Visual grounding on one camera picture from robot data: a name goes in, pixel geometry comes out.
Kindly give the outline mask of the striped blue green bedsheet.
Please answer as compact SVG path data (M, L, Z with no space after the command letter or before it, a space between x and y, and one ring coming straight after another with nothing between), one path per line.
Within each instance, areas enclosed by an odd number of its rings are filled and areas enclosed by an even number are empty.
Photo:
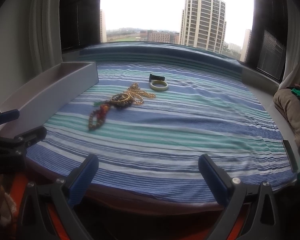
M95 154L94 197L178 212L216 206L198 170L202 154L247 184L267 181L277 191L296 181L282 134L242 82L237 61L157 43L101 44L64 58L96 63L99 82L45 122L46 138L27 154L42 174L66 176ZM149 92L149 74L164 76L168 89L112 108L100 128L88 129L89 115L112 95L134 83Z

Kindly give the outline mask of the left white curtain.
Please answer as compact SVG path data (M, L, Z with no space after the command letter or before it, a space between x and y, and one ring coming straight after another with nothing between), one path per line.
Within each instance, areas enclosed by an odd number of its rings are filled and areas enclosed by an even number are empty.
M32 0L29 42L37 75L62 62L59 0Z

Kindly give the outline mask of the white cardboard box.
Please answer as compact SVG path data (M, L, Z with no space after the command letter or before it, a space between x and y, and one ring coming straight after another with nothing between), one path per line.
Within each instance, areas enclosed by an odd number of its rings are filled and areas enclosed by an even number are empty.
M90 87L98 83L94 62L63 62L39 74L16 90L1 105L0 111L17 109L17 120L0 125L0 136L13 138L42 126Z

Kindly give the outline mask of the beige pillow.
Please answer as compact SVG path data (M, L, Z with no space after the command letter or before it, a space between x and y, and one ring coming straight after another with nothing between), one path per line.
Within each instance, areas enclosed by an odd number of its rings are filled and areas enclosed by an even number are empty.
M300 102L288 88L279 89L273 97L273 102L276 109L289 122L295 136L296 145L299 146Z

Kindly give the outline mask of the right white curtain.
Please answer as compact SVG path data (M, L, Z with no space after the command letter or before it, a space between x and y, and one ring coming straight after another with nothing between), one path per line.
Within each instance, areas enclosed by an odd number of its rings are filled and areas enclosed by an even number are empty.
M292 0L287 0L287 14L286 64L279 89L300 85L300 10Z

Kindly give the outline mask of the white curtain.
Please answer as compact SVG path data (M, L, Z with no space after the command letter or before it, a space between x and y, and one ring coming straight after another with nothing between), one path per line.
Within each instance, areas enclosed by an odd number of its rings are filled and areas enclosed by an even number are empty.
M29 42L37 75L62 62L59 0L32 0Z
M292 0L287 0L287 14L286 64L279 89L300 85L300 10Z

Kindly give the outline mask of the red bead bracelet amber charm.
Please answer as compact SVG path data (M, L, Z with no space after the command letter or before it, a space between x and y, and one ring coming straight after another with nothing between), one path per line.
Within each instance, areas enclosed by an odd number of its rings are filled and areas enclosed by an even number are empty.
M96 111L96 118L97 120L105 120L107 113L110 111L111 105L104 103L101 104L99 109Z

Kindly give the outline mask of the pale jade bangle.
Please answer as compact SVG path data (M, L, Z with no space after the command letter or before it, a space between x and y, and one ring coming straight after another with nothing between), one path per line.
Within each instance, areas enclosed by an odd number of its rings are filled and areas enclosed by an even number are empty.
M168 90L168 83L162 80L152 80L149 84L150 88L157 92Z

